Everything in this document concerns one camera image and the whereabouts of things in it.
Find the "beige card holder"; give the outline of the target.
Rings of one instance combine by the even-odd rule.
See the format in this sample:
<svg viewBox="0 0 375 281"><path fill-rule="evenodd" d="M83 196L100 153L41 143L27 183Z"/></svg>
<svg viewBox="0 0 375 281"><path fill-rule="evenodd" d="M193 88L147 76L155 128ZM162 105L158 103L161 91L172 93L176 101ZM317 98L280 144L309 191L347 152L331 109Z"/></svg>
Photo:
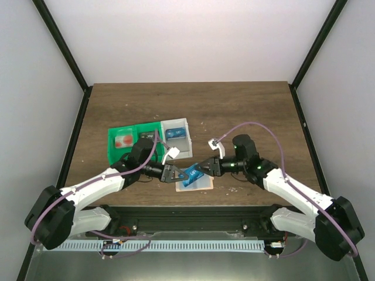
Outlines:
<svg viewBox="0 0 375 281"><path fill-rule="evenodd" d="M212 190L213 189L213 177L203 176L187 187L185 187L181 181L177 182L175 185L176 192L186 192L186 191L201 191L201 190Z"/></svg>

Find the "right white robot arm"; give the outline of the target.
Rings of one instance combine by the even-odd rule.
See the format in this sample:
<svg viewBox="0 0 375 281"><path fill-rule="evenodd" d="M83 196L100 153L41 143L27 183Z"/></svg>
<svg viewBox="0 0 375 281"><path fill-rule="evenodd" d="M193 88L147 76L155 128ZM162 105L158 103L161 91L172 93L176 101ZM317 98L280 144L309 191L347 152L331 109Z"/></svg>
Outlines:
<svg viewBox="0 0 375 281"><path fill-rule="evenodd" d="M271 215L260 221L265 235L273 236L278 231L299 235L314 242L333 261L358 255L356 245L364 238L364 231L348 199L332 198L293 179L275 163L260 157L254 141L246 134L235 136L232 143L235 154L227 156L219 140L209 140L210 148L219 151L219 155L199 163L196 169L212 177L242 173L251 184L297 208L291 211L276 206Z"/></svg>

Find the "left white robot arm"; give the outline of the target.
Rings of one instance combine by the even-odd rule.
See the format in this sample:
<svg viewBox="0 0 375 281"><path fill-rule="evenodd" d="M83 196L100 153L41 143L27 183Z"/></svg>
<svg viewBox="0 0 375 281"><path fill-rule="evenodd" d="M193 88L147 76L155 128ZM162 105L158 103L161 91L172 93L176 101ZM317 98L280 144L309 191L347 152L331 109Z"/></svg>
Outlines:
<svg viewBox="0 0 375 281"><path fill-rule="evenodd" d="M40 193L25 219L31 231L32 244L42 244L51 250L67 238L83 232L101 231L114 236L120 229L116 213L108 207L87 209L98 199L126 189L141 175L156 178L162 183L184 181L189 176L175 165L152 160L156 140L139 139L131 151L122 155L98 176L82 183L58 189L48 186Z"/></svg>

